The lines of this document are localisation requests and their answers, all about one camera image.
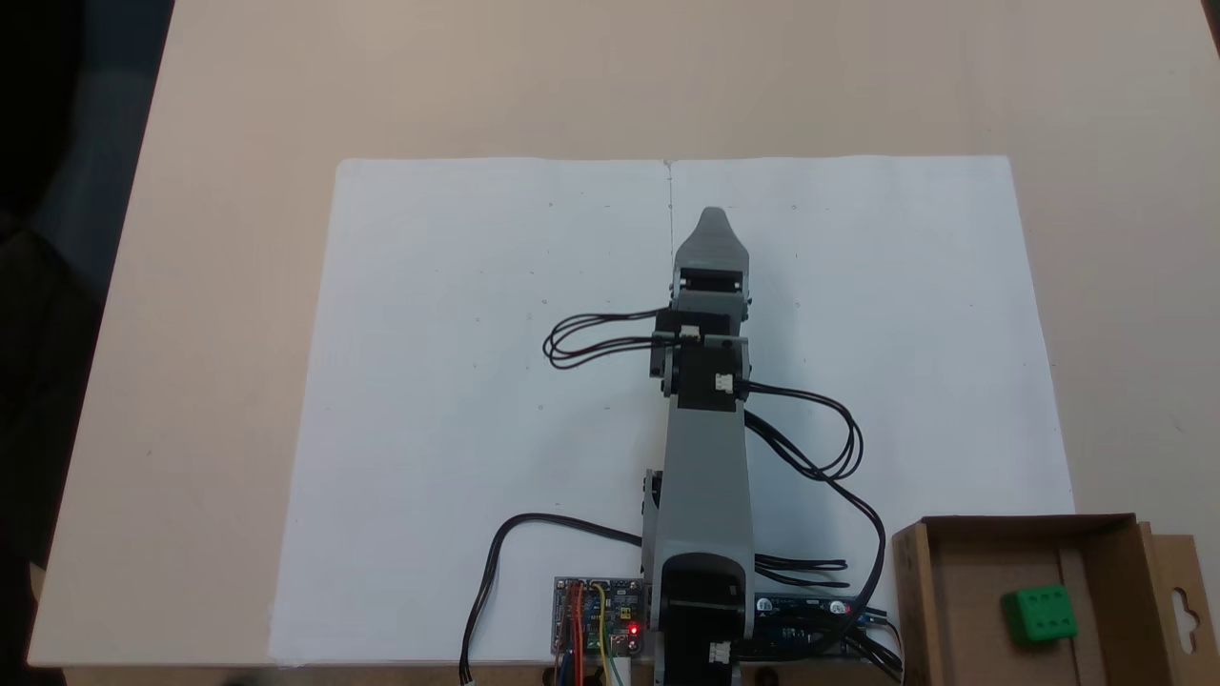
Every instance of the open cardboard box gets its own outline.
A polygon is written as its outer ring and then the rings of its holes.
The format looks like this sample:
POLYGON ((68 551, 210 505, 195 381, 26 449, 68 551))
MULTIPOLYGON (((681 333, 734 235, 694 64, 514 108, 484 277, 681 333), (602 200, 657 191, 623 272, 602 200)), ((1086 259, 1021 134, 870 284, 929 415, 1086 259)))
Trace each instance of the open cardboard box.
POLYGON ((1132 514, 932 516, 894 535, 909 686, 1203 686, 1220 657, 1191 536, 1132 514), (1078 635, 1015 644, 1000 596, 1063 583, 1078 635), (1174 591, 1198 620, 1180 641, 1174 591))

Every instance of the beige table surface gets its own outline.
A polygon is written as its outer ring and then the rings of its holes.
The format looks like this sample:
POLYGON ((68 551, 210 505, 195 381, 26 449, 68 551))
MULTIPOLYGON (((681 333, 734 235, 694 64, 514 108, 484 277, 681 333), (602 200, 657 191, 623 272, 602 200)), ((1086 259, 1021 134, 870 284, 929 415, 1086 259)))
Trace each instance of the beige table surface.
POLYGON ((30 659, 266 663, 340 160, 855 154, 1011 157, 1076 503, 1220 593, 1199 0, 178 0, 30 659))

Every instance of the white paper sheet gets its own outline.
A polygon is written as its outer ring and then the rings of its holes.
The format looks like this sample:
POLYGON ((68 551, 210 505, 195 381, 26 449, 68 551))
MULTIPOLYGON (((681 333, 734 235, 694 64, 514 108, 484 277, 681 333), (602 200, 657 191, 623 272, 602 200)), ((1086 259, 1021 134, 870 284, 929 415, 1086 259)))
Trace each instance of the white paper sheet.
MULTIPOLYGON (((726 209, 750 253, 754 378, 852 408, 867 452, 844 485, 887 533, 927 514, 1072 511, 1003 157, 350 160, 336 179, 273 659, 456 660, 505 519, 551 511, 639 531, 666 415, 643 353, 559 372, 540 343, 570 314, 662 305, 672 250, 706 205, 726 209)), ((810 455, 842 446, 831 413, 749 406, 810 455)), ((753 438, 749 460, 758 549, 844 557, 841 576, 863 581, 867 521, 753 438)), ((630 546, 518 529, 472 659, 548 660, 551 577, 638 570, 630 546)), ((891 570, 871 604, 897 609, 891 570)))

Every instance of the microcontroller board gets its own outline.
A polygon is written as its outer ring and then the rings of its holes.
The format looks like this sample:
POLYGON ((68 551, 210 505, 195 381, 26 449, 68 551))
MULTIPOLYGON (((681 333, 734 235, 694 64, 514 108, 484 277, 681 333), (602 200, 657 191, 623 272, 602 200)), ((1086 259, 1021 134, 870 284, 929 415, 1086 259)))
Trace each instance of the microcontroller board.
MULTIPOLYGON (((828 612, 831 614, 847 614, 852 612, 852 604, 855 598, 850 596, 811 596, 808 593, 759 593, 754 598, 754 616, 773 616, 781 614, 794 614, 803 609, 815 608, 828 612)), ((860 614, 859 619, 855 620, 856 626, 869 627, 877 625, 878 627, 884 626, 887 620, 887 613, 884 610, 878 610, 876 608, 866 607, 860 614)), ((786 653, 786 652, 799 652, 802 649, 808 649, 817 640, 821 638, 820 634, 805 631, 804 629, 794 626, 767 626, 764 623, 759 623, 755 619, 754 624, 754 642, 758 646, 766 646, 770 652, 773 653, 786 653)), ((826 648, 822 653, 824 657, 833 658, 859 658, 847 643, 838 643, 833 647, 826 648)))
POLYGON ((580 623, 586 654, 600 651, 604 635, 608 657, 637 655, 644 647, 648 629, 648 590, 639 579, 556 577, 550 627, 553 654, 572 647, 573 619, 580 623), (598 588, 605 593, 604 613, 598 588))

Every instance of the green dice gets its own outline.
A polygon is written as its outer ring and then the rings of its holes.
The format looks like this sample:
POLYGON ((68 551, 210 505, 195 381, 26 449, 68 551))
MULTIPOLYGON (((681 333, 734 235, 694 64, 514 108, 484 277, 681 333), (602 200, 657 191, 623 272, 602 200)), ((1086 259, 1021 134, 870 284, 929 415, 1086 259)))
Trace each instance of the green dice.
POLYGON ((1038 586, 1005 593, 1000 605, 1009 635, 1022 646, 1076 635, 1076 615, 1063 586, 1038 586))

